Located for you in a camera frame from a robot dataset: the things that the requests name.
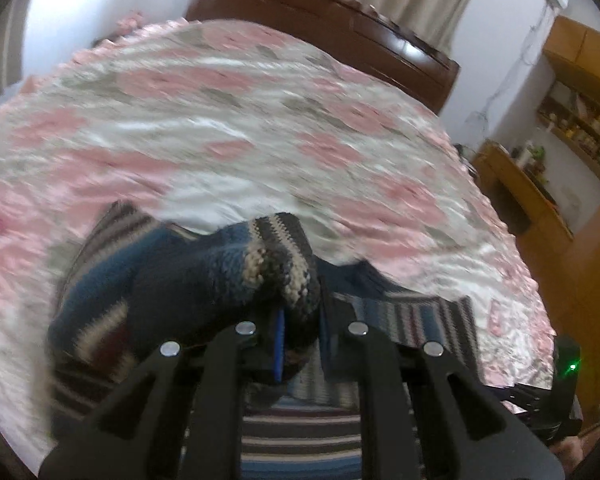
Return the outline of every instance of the wooden cabinet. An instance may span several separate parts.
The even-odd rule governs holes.
[[[576,64],[600,79],[600,32],[587,29]]]
[[[582,23],[558,16],[544,44],[544,50],[575,63],[586,33],[587,27]]]

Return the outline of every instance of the silver screw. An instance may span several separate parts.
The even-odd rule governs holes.
[[[437,341],[427,341],[422,347],[424,353],[431,357],[440,357],[445,348]]]
[[[235,326],[235,331],[240,335],[253,335],[256,333],[256,324],[251,321],[241,321]]]
[[[353,335],[366,335],[369,332],[369,326],[362,321],[349,323],[349,332]]]
[[[180,353],[180,345],[175,341],[167,341],[162,343],[160,353],[165,357],[174,357]]]

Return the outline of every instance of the floral bedspread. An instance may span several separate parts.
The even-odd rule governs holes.
[[[170,23],[0,108],[0,429],[32,470],[54,283],[119,198],[198,232],[295,213],[318,256],[469,295],[489,383],[550,384],[536,284],[431,111],[275,30]]]

